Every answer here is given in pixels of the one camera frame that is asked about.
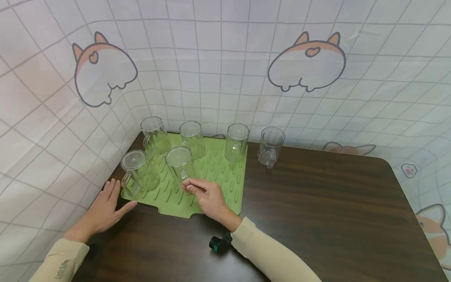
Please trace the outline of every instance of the dark brown tabletop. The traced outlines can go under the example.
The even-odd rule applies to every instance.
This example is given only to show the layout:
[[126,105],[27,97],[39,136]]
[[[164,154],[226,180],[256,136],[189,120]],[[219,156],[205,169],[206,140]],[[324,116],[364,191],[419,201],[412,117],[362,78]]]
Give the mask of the dark brown tabletop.
[[[140,134],[130,150],[142,143]],[[268,170],[257,150],[249,143],[241,216],[322,281],[447,281],[386,161],[284,147]],[[111,177],[123,175],[118,166]],[[208,247],[225,231],[205,215],[171,217],[139,204],[92,239],[98,251],[74,281],[267,281],[233,248]]]

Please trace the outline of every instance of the beige sleeve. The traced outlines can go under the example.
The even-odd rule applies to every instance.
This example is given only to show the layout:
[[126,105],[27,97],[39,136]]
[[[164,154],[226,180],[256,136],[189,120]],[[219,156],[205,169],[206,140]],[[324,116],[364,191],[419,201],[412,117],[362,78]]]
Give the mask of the beige sleeve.
[[29,282],[69,282],[82,264],[89,247],[59,239]]
[[273,282],[321,282],[295,253],[258,230],[247,217],[232,233],[232,238],[233,247]]

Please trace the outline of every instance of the white backdrop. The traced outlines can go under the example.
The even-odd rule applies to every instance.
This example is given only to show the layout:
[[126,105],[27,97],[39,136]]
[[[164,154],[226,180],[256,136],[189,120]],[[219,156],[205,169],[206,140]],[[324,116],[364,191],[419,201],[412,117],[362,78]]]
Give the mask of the white backdrop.
[[30,278],[150,115],[384,158],[426,235],[441,230],[448,275],[450,14],[451,0],[0,0],[0,281]]

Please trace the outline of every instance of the cartoon cat illustration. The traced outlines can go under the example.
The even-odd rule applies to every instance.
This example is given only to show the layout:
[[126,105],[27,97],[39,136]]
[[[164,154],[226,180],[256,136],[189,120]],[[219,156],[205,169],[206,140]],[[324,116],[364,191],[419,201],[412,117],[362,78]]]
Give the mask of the cartoon cat illustration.
[[417,173],[417,167],[410,163],[403,163],[401,169],[407,178],[412,178]]
[[80,99],[90,107],[111,104],[111,91],[124,89],[138,76],[138,69],[130,56],[110,44],[100,32],[95,42],[84,50],[72,44],[75,60],[75,87]]
[[442,227],[445,209],[441,204],[435,204],[420,210],[416,215],[440,265],[451,270],[451,245],[448,234]]
[[310,41],[308,32],[304,31],[293,46],[271,63],[269,81],[283,92],[298,85],[305,87],[307,92],[331,85],[346,66],[346,56],[339,44],[339,32],[332,34],[327,41]]
[[371,151],[373,151],[376,148],[376,145],[364,145],[364,146],[358,146],[358,147],[351,147],[351,146],[341,146],[338,143],[335,142],[329,142],[322,148],[323,151],[328,152],[336,152],[336,153],[345,153],[345,154],[351,154],[351,155],[360,155],[364,156]]

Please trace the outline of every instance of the heart shape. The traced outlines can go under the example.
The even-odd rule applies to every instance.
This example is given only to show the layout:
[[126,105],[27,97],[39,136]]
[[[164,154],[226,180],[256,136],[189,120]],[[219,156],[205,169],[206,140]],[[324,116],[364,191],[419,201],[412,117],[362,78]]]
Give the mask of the heart shape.
[[321,51],[320,47],[312,47],[305,50],[305,55],[309,58],[316,56]]
[[91,64],[97,64],[98,60],[99,60],[99,53],[97,53],[97,51],[93,51],[89,55],[89,61],[91,62]]

